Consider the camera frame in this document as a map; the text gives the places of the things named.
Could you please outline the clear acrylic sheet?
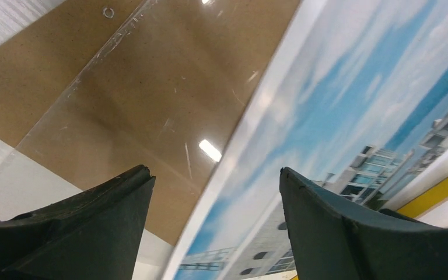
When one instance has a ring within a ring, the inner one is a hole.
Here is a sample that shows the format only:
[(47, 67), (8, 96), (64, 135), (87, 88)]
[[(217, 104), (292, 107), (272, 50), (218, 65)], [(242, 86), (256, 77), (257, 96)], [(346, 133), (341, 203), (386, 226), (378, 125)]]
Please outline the clear acrylic sheet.
[(135, 165), (157, 200), (196, 201), (298, 1), (150, 1), (19, 144), (81, 189)]

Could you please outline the sky and building photo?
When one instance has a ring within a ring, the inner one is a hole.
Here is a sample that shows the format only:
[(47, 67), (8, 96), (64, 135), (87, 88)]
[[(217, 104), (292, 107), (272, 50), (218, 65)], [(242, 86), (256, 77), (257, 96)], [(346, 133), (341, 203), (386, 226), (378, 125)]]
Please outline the sky and building photo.
[(279, 193), (279, 171), (310, 179), (347, 166), (364, 144), (393, 146), (448, 70), (448, 1), (302, 1), (192, 213), (163, 279), (184, 256), (238, 245)]

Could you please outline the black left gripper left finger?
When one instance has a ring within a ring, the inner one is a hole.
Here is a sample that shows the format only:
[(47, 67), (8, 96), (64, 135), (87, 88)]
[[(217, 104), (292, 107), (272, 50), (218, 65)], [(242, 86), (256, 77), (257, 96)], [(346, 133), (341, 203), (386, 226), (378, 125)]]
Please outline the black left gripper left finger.
[(0, 221), (0, 279), (131, 279), (154, 185), (138, 165)]

